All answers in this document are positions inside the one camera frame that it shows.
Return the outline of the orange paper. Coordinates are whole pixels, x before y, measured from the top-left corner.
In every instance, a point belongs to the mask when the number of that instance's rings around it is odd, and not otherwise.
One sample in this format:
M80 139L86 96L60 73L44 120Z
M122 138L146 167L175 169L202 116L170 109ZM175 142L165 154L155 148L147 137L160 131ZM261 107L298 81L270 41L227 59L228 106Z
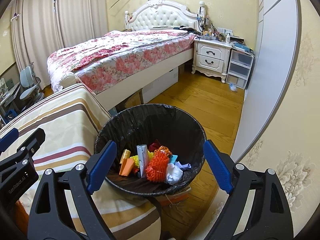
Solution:
M119 175L127 177L134 167L135 161L133 159L124 159L120 167Z

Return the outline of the white tissue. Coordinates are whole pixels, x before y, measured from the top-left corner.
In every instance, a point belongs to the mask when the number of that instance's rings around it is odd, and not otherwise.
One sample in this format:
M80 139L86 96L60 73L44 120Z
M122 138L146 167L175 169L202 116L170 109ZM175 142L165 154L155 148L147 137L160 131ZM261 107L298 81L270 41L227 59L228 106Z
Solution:
M175 185L183 176L183 171L175 164L169 163L167 166L165 181L169 185Z

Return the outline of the grey milk powder sachet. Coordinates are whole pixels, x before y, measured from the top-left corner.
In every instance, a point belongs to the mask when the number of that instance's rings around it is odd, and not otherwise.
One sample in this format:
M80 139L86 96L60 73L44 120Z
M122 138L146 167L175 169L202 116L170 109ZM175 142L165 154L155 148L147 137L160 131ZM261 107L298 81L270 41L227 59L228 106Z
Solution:
M137 154L139 159L140 175L142 178L146 176L145 170L149 164L149 154L147 145L137 145Z

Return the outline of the red foam fruit net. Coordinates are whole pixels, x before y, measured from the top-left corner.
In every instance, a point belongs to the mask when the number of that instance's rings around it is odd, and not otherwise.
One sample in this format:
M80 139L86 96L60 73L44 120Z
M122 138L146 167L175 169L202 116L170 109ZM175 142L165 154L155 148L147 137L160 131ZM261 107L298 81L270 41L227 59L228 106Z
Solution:
M165 181L169 157L165 153L157 153L149 162L146 171L148 181L161 183Z

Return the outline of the orange plastic bag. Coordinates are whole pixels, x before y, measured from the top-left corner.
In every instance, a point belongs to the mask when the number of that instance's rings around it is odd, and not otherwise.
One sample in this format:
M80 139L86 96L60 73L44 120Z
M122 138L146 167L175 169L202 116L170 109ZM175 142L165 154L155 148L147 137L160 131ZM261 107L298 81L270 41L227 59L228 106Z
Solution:
M172 152L165 146L161 146L158 149L154 151L154 156L157 154L165 155L167 158L170 158L172 156Z

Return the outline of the black trash bin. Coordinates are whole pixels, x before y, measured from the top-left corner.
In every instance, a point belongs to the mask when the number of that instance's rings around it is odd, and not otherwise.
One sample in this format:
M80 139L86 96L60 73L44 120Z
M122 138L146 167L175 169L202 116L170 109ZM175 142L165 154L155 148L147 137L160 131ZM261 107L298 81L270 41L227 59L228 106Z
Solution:
M117 156L105 181L126 193L143 197L175 194L188 186L200 172L205 158L203 145L206 133L189 113L175 106L159 103L128 108L113 116L99 131L94 145L99 153L109 140L116 143ZM183 172L174 185L151 182L136 175L120 176L120 159L125 150L137 154L137 146L166 146L181 164L191 168Z

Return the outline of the grey study desk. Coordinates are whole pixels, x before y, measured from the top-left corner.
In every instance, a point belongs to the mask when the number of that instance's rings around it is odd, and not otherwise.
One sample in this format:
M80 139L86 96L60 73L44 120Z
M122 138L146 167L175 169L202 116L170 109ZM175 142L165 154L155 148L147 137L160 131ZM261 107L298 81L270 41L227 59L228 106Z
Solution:
M17 97L17 94L19 93L21 88L21 84L17 83L16 85L14 85L14 87L12 87L11 90L9 90L8 92L6 92L4 94L4 97L1 97L1 119L4 121L4 117L5 117L5 108L8 107L12 102L14 103L14 109L18 110L14 100Z

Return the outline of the striped bed sheet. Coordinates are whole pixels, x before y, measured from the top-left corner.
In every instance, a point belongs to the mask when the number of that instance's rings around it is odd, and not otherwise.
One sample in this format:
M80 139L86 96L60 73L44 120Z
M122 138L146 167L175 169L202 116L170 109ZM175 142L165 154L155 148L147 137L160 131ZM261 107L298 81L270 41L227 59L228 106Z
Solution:
M48 168L68 171L93 155L97 134L110 117L84 85L73 85L43 99L1 129L1 136L13 128L19 131L18 139L1 154L1 159L14 154L27 137L41 128L46 139L33 156L37 173L41 176ZM147 199L123 193L107 182L92 198L116 239L160 238L161 218Z

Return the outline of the blue-grey desk chair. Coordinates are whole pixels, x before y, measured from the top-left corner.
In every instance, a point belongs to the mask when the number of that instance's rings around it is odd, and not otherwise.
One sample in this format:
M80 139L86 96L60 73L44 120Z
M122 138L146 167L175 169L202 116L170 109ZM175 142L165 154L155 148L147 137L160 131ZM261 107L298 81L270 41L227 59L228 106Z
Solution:
M40 91L41 79L34 73L34 63L32 62L20 72L20 84L24 88L20 95L20 100L25 101L23 111L44 99L44 93Z

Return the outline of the floral quilt bed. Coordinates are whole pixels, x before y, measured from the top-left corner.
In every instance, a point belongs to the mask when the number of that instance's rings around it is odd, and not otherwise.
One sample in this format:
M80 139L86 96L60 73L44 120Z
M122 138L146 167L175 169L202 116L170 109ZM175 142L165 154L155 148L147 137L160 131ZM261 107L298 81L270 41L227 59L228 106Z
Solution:
M106 110L193 57L196 35L186 30L111 31L62 48L47 59L53 92L72 72Z

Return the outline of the beige curtains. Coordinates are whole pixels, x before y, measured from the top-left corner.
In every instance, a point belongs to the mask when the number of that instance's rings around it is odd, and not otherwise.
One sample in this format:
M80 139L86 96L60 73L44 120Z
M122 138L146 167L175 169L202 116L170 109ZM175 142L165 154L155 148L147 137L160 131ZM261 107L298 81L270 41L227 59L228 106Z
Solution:
M18 70L29 64L50 85L48 57L108 31L106 0L13 0L11 33Z

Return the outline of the plastic drawer unit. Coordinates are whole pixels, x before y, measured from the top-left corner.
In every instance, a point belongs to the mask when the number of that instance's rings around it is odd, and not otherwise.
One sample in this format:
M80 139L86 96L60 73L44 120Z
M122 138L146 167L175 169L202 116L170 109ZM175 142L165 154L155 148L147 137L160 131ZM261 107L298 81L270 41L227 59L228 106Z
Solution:
M231 50L226 82L233 84L240 89L246 89L251 69L253 66L254 55L241 49Z

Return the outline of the white nightstand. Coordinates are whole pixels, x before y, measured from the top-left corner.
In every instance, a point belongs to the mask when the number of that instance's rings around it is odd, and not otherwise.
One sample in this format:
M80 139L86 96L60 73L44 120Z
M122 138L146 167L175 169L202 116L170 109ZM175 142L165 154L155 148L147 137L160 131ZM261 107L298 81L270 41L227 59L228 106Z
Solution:
M204 38L194 39L192 74L200 72L208 77L219 77L226 83L232 45Z

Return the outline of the white tufted headboard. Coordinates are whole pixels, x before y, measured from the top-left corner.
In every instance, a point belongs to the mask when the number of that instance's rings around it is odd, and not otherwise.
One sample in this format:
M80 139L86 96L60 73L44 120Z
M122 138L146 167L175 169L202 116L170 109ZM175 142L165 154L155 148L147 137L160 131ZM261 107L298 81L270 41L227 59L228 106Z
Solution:
M171 0L149 0L133 13L125 12L125 28L133 31L174 27L199 30L199 18L206 15L206 4L199 2L199 11L191 12L186 5Z

